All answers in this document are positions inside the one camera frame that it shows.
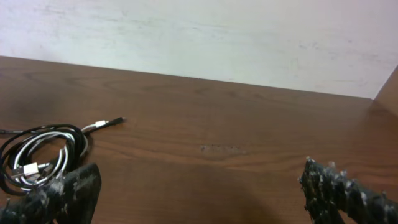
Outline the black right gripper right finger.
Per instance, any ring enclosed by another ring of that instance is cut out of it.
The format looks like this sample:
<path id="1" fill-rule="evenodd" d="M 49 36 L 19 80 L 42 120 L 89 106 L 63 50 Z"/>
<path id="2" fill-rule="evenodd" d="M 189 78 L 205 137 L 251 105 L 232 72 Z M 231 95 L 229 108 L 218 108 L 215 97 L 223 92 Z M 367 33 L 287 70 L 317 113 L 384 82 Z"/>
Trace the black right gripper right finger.
<path id="1" fill-rule="evenodd" d="M 344 212 L 355 223 L 397 224 L 397 202 L 349 179 L 346 171 L 337 171 L 335 163 L 324 166 L 307 157 L 298 178 L 305 196 L 305 210 L 312 223 L 344 223 Z"/>

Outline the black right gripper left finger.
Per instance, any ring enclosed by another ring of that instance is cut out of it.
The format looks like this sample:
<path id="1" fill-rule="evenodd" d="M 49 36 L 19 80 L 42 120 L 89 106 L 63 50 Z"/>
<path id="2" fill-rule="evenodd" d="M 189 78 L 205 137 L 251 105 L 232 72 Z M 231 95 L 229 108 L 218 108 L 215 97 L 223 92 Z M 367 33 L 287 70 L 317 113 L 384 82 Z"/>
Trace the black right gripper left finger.
<path id="1" fill-rule="evenodd" d="M 101 191 L 95 163 L 54 179 L 1 208 L 1 223 L 90 224 Z"/>

